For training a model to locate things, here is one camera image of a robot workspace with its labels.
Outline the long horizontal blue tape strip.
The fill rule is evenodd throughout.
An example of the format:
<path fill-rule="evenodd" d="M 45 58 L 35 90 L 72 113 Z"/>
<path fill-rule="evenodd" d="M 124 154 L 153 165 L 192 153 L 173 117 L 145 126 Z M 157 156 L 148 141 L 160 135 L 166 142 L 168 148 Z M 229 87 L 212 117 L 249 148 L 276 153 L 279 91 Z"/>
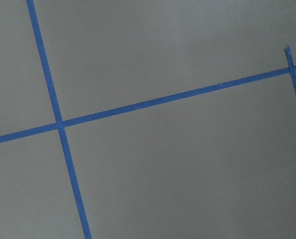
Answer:
<path fill-rule="evenodd" d="M 204 88 L 190 90 L 190 91 L 186 91 L 186 92 L 182 92 L 182 93 L 178 93 L 170 96 L 165 96 L 165 97 L 161 97 L 153 100 L 148 100 L 148 101 L 144 101 L 144 102 L 140 102 L 132 105 L 127 105 L 127 106 L 123 106 L 123 107 L 119 107 L 111 110 L 106 110 L 106 111 L 102 111 L 102 112 L 98 112 L 98 113 L 94 113 L 86 116 L 67 119 L 63 121 L 63 126 L 69 127 L 73 125 L 86 123 L 89 121 L 108 118 L 111 116 L 120 115 L 127 112 L 137 111 L 144 108 L 153 107 L 156 105 L 161 105 L 161 104 L 165 104 L 165 103 L 169 103 L 177 100 L 182 100 L 185 98 L 194 97 L 197 95 L 202 95 L 202 94 L 215 92 L 222 89 L 227 89 L 227 88 L 231 88 L 231 87 L 235 87 L 235 86 L 239 86 L 239 85 L 243 85 L 251 82 L 256 82 L 256 81 L 265 80 L 265 79 L 276 77 L 276 76 L 285 75 L 285 74 L 288 74 L 289 72 L 290 72 L 289 68 L 282 68 L 282 69 L 278 69 L 278 70 L 274 70 L 274 71 L 270 71 L 270 72 L 266 72 L 258 75 L 253 75 L 253 76 L 240 78 L 233 81 L 219 83 L 219 84 L 207 86 Z M 32 136 L 32 135 L 37 135 L 40 133 L 49 132 L 56 129 L 57 129 L 57 125 L 55 123 L 51 123 L 43 126 L 22 130 L 22 131 L 17 131 L 17 132 L 1 135 L 0 143 L 4 143 L 4 142 L 19 139 L 19 138 Z"/>

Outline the blue tape strip left crossing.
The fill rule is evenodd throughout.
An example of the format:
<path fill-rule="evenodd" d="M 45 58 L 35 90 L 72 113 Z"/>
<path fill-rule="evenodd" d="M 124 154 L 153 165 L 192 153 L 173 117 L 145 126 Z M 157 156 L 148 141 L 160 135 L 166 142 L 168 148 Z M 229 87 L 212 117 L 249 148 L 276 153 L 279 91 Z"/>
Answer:
<path fill-rule="evenodd" d="M 30 16 L 30 21 L 31 21 L 31 25 L 32 25 L 33 33 L 34 33 L 34 38 L 35 38 L 35 42 L 36 42 L 36 46 L 37 46 L 37 50 L 38 50 L 38 54 L 39 54 L 39 59 L 41 62 L 41 67 L 43 70 L 43 74 L 44 74 L 44 78 L 45 78 L 45 82 L 46 82 L 46 86 L 47 86 L 47 90 L 48 90 L 48 94 L 49 94 L 49 98 L 50 98 L 50 102 L 51 102 L 51 106 L 52 106 L 52 111 L 54 114 L 56 129 L 58 131 L 59 139 L 60 139 L 61 146 L 62 146 L 62 151 L 63 151 L 64 158 L 65 158 L 67 171 L 69 174 L 70 184 L 72 187 L 74 200 L 75 200 L 76 207 L 77 207 L 79 220 L 80 220 L 81 227 L 83 230 L 84 238 L 91 239 L 92 238 L 91 230 L 89 227 L 86 211 L 84 208 L 84 203 L 83 203 L 83 199 L 82 199 L 82 195 L 81 195 L 81 191 L 80 191 L 80 187 L 79 187 L 79 183 L 78 183 L 78 178 L 76 175 L 74 162 L 73 162 L 73 158 L 71 155 L 71 150 L 70 150 L 66 130 L 64 127 L 62 114 L 60 111 L 60 106 L 59 106 L 57 94 L 56 94 L 56 90 L 54 87 L 54 83 L 53 83 L 53 79 L 52 79 L 52 75 L 51 75 L 51 70 L 49 67 L 47 54 L 46 54 L 44 43 L 43 43 L 43 38 L 42 38 L 42 34 L 41 34 L 39 22 L 38 22 L 35 4 L 34 4 L 34 1 L 32 1 L 32 0 L 28 0 L 26 2 L 26 4 L 27 4 L 29 16 Z"/>

